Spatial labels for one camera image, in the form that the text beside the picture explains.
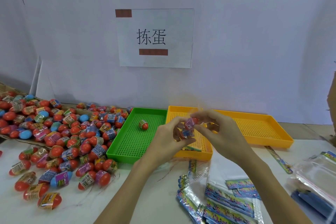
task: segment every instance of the green tray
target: green tray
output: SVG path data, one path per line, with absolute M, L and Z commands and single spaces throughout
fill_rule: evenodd
M 167 110 L 133 108 L 124 125 L 106 152 L 116 162 L 134 164 L 147 150 L 158 126 L 166 123 Z M 139 128 L 139 121 L 148 122 L 148 129 Z

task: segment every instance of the chinese character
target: chinese character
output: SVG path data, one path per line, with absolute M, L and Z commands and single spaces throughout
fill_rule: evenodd
M 137 33 L 139 35 L 137 37 L 137 39 L 139 39 L 139 43 L 138 44 L 142 44 L 144 41 L 146 41 L 145 44 L 147 44 L 148 41 L 151 44 L 151 41 L 149 40 L 150 37 L 147 37 L 147 34 L 146 34 L 146 33 L 149 33 L 149 32 L 150 31 L 146 31 L 146 29 L 145 29 L 145 31 L 140 32 L 140 29 L 139 29 L 139 31 Z
M 165 40 L 164 37 L 161 37 L 161 36 L 165 36 L 165 35 L 162 35 L 166 30 L 165 29 L 154 29 L 155 30 L 155 33 L 154 35 L 152 35 L 152 37 L 154 36 L 154 43 L 153 44 L 164 44 L 166 45 L 163 41 Z

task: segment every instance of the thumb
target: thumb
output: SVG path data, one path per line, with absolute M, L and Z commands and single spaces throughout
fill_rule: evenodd
M 195 125 L 194 128 L 210 141 L 214 137 L 214 133 L 212 133 L 212 131 L 210 131 L 209 129 L 207 129 L 203 126 Z
M 178 149 L 181 150 L 183 147 L 186 147 L 189 144 L 192 144 L 196 142 L 195 138 L 189 138 L 189 139 L 182 139 L 181 141 L 177 142 Z

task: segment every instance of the plastic tray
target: plastic tray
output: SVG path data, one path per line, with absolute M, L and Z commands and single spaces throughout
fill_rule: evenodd
M 117 162 L 133 164 L 145 153 L 158 126 L 165 124 L 167 110 L 133 108 L 118 135 L 115 137 L 107 157 Z M 148 129 L 139 128 L 139 121 L 148 122 Z
M 169 106 L 166 123 L 176 116 L 185 117 L 192 109 L 195 109 L 195 107 Z M 222 110 L 215 111 L 233 118 L 246 141 L 250 144 L 289 148 L 294 142 L 279 123 L 270 115 Z M 195 145 L 191 146 L 201 149 L 202 152 L 181 150 L 175 157 L 210 160 L 212 155 L 211 147 L 208 146 L 210 143 L 198 132 L 195 132 L 195 137 L 197 141 L 194 143 Z

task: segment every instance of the yellow tray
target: yellow tray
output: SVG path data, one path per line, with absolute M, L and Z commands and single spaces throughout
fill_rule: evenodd
M 185 117 L 194 107 L 169 106 L 166 123 L 176 116 Z M 273 147 L 289 148 L 294 140 L 270 115 L 255 114 L 246 112 L 231 112 L 215 110 L 223 115 L 233 118 L 246 141 L 250 144 L 269 145 Z M 195 132 L 197 141 L 191 145 L 202 152 L 197 151 L 179 151 L 175 157 L 179 158 L 197 158 L 198 160 L 210 160 L 212 156 L 211 144 L 209 141 Z

